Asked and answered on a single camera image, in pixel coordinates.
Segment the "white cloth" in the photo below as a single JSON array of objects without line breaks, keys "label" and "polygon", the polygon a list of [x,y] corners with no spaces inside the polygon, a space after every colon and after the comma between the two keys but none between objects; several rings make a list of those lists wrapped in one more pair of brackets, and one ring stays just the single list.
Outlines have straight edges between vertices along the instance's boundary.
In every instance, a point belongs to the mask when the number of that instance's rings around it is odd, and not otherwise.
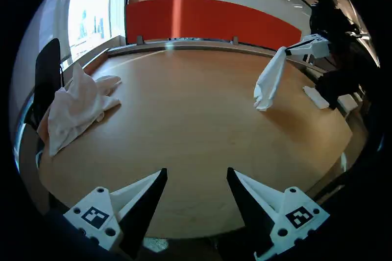
[{"label": "white cloth", "polygon": [[48,117],[49,155],[57,152],[82,134],[103,112],[120,104],[106,96],[121,82],[118,76],[103,76],[97,81],[88,76],[79,64],[73,66],[73,80],[66,91],[54,95]]},{"label": "white cloth", "polygon": [[319,109],[325,109],[329,106],[329,103],[320,95],[320,93],[315,88],[304,86],[303,90]]},{"label": "white cloth", "polygon": [[272,105],[273,97],[278,88],[280,78],[286,61],[286,47],[281,47],[264,68],[254,88],[253,96],[256,99],[254,107],[266,111]]}]

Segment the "wooden table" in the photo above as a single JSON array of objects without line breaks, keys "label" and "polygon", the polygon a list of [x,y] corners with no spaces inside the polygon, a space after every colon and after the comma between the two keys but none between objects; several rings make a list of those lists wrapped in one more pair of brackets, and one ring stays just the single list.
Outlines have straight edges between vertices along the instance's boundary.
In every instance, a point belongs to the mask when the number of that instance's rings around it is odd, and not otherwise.
[{"label": "wooden table", "polygon": [[110,191],[159,169],[168,182],[150,237],[204,237],[243,226],[227,167],[283,191],[306,191],[335,163],[351,131],[303,92],[313,83],[287,64],[273,106],[253,107],[269,58],[175,50],[108,59],[93,75],[118,75],[122,105],[40,166],[44,186],[69,207],[96,186]]}]

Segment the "black object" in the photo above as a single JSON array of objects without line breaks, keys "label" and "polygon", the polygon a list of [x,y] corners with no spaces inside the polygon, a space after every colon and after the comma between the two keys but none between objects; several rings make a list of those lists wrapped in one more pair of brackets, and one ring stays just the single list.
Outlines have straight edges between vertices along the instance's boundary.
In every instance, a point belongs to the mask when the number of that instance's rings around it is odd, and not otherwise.
[{"label": "black object", "polygon": [[329,103],[329,108],[335,109],[339,96],[358,91],[358,79],[352,70],[329,71],[318,79],[315,89]]},{"label": "black object", "polygon": [[311,34],[317,33],[331,42],[331,50],[346,53],[349,44],[355,40],[346,32],[359,34],[356,24],[351,24],[333,0],[318,0],[311,6],[309,25]]},{"label": "black object", "polygon": [[270,233],[275,223],[246,190],[233,168],[227,169],[226,178],[248,230],[250,247],[260,256],[273,246]]},{"label": "black object", "polygon": [[[72,249],[77,251],[78,260],[100,260],[100,261],[122,261],[125,260],[119,255],[106,251],[94,242],[94,239],[85,237],[85,232],[75,228],[60,212],[51,210],[45,215],[45,223],[50,226],[51,232],[55,238],[52,240],[56,245],[67,245],[63,249]],[[63,250],[57,251],[55,259],[61,259],[64,256]]]},{"label": "black object", "polygon": [[35,62],[34,100],[25,119],[34,130],[37,130],[61,85],[64,86],[64,76],[60,66],[60,42],[53,39],[41,50]]},{"label": "black object", "polygon": [[119,222],[124,233],[120,248],[133,259],[137,256],[167,180],[168,171],[163,168],[149,189]]}]

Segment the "screw hole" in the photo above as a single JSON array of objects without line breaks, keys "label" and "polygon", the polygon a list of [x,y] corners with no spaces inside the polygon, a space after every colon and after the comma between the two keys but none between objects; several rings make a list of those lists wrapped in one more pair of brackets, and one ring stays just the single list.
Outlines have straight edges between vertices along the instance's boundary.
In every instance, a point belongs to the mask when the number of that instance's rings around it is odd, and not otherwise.
[{"label": "screw hole", "polygon": [[294,241],[294,245],[298,245],[299,243],[301,243],[302,239],[301,238],[296,238]]},{"label": "screw hole", "polygon": [[99,240],[98,240],[96,237],[90,237],[90,240],[91,240],[94,244],[99,245]]},{"label": "screw hole", "polygon": [[284,237],[286,235],[287,235],[287,229],[281,228],[280,230],[278,230],[278,236]]},{"label": "screw hole", "polygon": [[113,228],[107,228],[105,230],[105,233],[110,236],[110,237],[114,237],[114,235],[116,234],[116,231]]}]

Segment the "chair backrest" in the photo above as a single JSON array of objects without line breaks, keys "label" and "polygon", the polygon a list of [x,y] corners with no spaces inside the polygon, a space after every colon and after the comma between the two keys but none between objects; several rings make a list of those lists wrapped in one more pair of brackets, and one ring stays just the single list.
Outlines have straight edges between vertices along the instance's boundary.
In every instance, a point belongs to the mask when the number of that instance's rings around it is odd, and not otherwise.
[{"label": "chair backrest", "polygon": [[60,42],[53,39],[41,50],[35,63],[34,101],[31,106],[35,128],[53,102],[54,93],[61,87],[60,70]]}]

